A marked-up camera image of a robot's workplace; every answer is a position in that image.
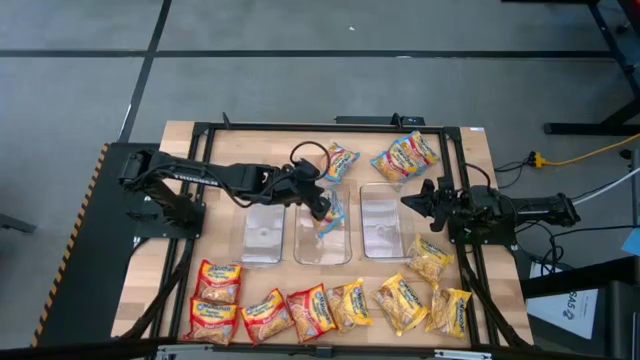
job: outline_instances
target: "snack bag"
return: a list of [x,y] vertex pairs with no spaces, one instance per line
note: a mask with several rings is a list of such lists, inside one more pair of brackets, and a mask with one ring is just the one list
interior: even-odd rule
[[411,134],[396,141],[409,154],[411,159],[423,164],[425,169],[438,162],[438,155],[431,150],[427,140],[424,139],[419,131],[413,131]]
[[394,141],[388,151],[371,159],[371,165],[391,182],[404,183],[424,171],[424,165],[413,160],[398,141]]
[[336,143],[332,143],[327,151],[329,151],[331,163],[325,178],[339,183],[351,165],[358,160],[360,153],[346,150]]
[[296,323],[300,343],[316,339],[336,328],[324,296],[323,284],[287,295],[287,304]]
[[385,281],[375,293],[374,299],[398,336],[416,327],[429,313],[429,309],[420,303],[416,293],[400,273]]
[[412,258],[407,265],[427,280],[434,289],[438,287],[442,272],[454,259],[453,255],[438,249],[424,240],[420,234],[416,234],[409,254]]
[[214,305],[235,304],[240,292],[240,265],[214,265],[202,260],[195,297]]
[[439,329],[443,334],[464,339],[464,310],[470,297],[470,292],[462,290],[437,289],[431,300],[431,314],[427,316],[425,331]]
[[240,308],[244,326],[253,345],[293,326],[293,319],[278,289],[273,289],[261,303]]
[[322,237],[324,237],[329,231],[342,223],[342,219],[344,219],[344,210],[342,208],[340,198],[338,198],[338,193],[334,189],[329,188],[320,196],[329,199],[331,202],[329,212],[322,221],[318,221],[313,218],[311,219],[313,227],[316,229],[316,236],[322,239]]
[[327,290],[329,308],[341,333],[349,331],[356,325],[373,324],[362,291],[362,282],[362,278],[359,278],[354,283]]
[[236,305],[211,305],[192,297],[191,331],[184,339],[229,345],[236,332],[237,310]]

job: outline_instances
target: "wooden table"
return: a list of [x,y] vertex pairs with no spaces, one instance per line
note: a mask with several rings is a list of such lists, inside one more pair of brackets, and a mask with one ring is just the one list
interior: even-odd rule
[[[193,125],[193,122],[186,121],[168,122],[160,150],[174,156],[187,157]],[[467,162],[485,169],[491,175],[492,183],[496,184],[484,129],[461,128],[461,133]],[[384,181],[382,176],[370,165],[369,159],[385,150],[398,137],[398,134],[340,132],[216,131],[211,162],[218,165],[245,162],[281,166],[289,162],[291,149],[304,140],[316,140],[324,144],[335,141],[347,149],[360,152],[360,159],[349,170],[343,181],[349,187],[351,198],[350,216],[348,218],[351,225],[351,248],[353,252],[351,260],[347,264],[340,266],[309,266],[296,262],[293,256],[295,209],[290,207],[286,210],[282,261],[271,267],[245,269],[239,301],[241,306],[258,303],[270,290],[276,287],[280,289],[283,295],[286,295],[294,291],[308,289],[319,283],[324,283],[325,288],[331,288],[353,282],[358,277],[364,278],[364,291],[366,294],[371,294],[386,279],[397,272],[404,275],[424,304],[431,304],[431,286],[411,269],[401,263],[368,260],[363,255],[358,190],[364,184]],[[437,136],[426,135],[426,138],[433,150],[440,154]],[[199,147],[196,159],[202,158],[204,141],[200,141]],[[449,141],[449,153],[455,154],[451,141]],[[299,150],[299,155],[308,159],[319,159],[320,154],[320,150],[312,146],[302,147]],[[452,164],[456,164],[455,161],[455,159],[452,159]],[[457,167],[455,165],[452,165],[452,167],[456,188],[459,188],[460,181]],[[418,193],[425,177],[431,178],[435,182],[436,178],[442,175],[443,168],[438,164],[429,168],[421,177],[409,181],[406,186],[410,187],[410,190],[414,193]],[[469,178],[472,184],[483,184],[486,181],[482,175],[475,171],[469,171]],[[172,180],[167,182],[175,192],[179,191],[179,182]],[[196,274],[200,262],[203,259],[208,259],[218,264],[234,262],[239,259],[238,249],[242,247],[242,237],[238,234],[241,234],[244,229],[242,219],[247,210],[240,209],[234,205],[226,194],[216,188],[207,187],[205,189],[204,202],[207,204],[205,224],[202,236],[195,243],[188,287],[182,309],[180,338],[189,331],[189,298],[194,292]],[[429,241],[440,246],[443,250],[455,253],[453,245],[448,241],[447,232],[432,233],[429,230],[429,223],[429,220],[414,213],[414,231],[419,231]],[[120,335],[128,330],[155,297],[160,283],[167,244],[167,239],[151,239],[138,249],[131,258],[112,335]],[[181,243],[177,256],[180,255],[182,246],[183,244]],[[502,246],[484,246],[483,250],[491,295],[495,304],[518,334],[526,341],[533,343],[513,257]],[[471,255],[469,255],[469,260],[473,264]],[[443,287],[461,287],[457,262],[454,262],[446,269],[441,284]],[[367,305],[374,318],[373,326],[356,328],[347,335],[340,335],[338,332],[333,331],[311,343],[405,347],[469,346],[468,340],[458,340],[434,332],[425,333],[424,322],[414,330],[398,337],[387,324],[382,311],[370,296],[367,297]],[[475,302],[475,306],[480,339],[483,343],[487,343],[482,306],[479,301]],[[170,298],[165,307],[161,335],[166,335],[168,332],[172,309],[173,299]],[[247,332],[241,322],[233,342],[250,343]],[[288,329],[272,337],[267,343],[296,344],[295,329]]]

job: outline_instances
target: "white cable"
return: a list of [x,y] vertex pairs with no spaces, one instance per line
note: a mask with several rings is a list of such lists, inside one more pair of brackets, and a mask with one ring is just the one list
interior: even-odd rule
[[591,194],[591,195],[587,196],[584,199],[580,199],[580,200],[574,202],[573,205],[580,205],[585,201],[591,200],[594,197],[596,197],[596,196],[598,196],[598,195],[600,195],[600,194],[602,194],[602,193],[604,193],[606,191],[609,191],[609,190],[613,189],[614,187],[616,187],[621,182],[623,182],[623,181],[627,180],[628,178],[632,177],[633,175],[635,175],[638,171],[640,171],[640,168],[637,168],[637,169],[633,170],[632,172],[630,172],[627,175],[623,176],[620,180],[614,182],[613,184],[607,186],[606,188],[604,188],[604,189],[602,189],[602,190],[600,190],[600,191],[598,191],[598,192],[596,192],[594,194]]

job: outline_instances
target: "yellow black hazard stripe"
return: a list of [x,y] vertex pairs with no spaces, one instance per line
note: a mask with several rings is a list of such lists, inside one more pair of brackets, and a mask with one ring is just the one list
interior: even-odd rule
[[102,163],[104,162],[104,157],[107,153],[108,148],[109,144],[104,144],[102,146],[102,149],[100,150],[100,157],[98,158],[95,169],[93,169],[91,181],[89,181],[89,189],[87,190],[87,193],[84,195],[84,199],[82,200],[82,206],[80,206],[80,211],[78,212],[78,216],[76,216],[76,222],[73,224],[73,230],[71,231],[71,235],[69,236],[69,240],[67,241],[67,247],[64,251],[64,255],[62,256],[60,266],[58,267],[58,272],[56,273],[56,277],[53,279],[51,290],[49,290],[49,295],[47,295],[47,300],[44,303],[44,309],[42,309],[42,313],[40,313],[40,319],[38,320],[36,330],[33,334],[33,337],[31,338],[32,347],[38,346],[38,340],[40,339],[40,335],[42,334],[44,324],[47,321],[47,316],[49,313],[49,309],[51,309],[51,305],[53,304],[53,299],[58,292],[58,286],[60,286],[60,283],[62,282],[62,277],[64,276],[65,270],[67,268],[67,261],[69,261],[69,258],[71,257],[71,252],[73,251],[73,246],[75,245],[78,231],[80,231],[80,227],[82,226],[82,219],[84,218],[85,211],[89,206],[89,201],[91,201],[93,188],[96,186],[96,181],[98,181],[100,169],[102,169]]

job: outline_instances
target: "transparent bin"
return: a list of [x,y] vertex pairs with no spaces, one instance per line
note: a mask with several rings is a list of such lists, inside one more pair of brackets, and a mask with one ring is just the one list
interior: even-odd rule
[[403,185],[370,183],[360,187],[364,255],[374,260],[408,258],[414,240],[411,209],[400,202]]
[[303,265],[341,265],[351,260],[351,232],[349,226],[349,188],[332,185],[342,206],[344,218],[331,231],[318,236],[314,219],[306,206],[296,207],[296,231],[293,255]]
[[282,260],[284,210],[282,205],[260,204],[238,209],[236,221],[244,222],[244,231],[242,239],[235,239],[231,244],[237,261],[246,266],[265,266]]

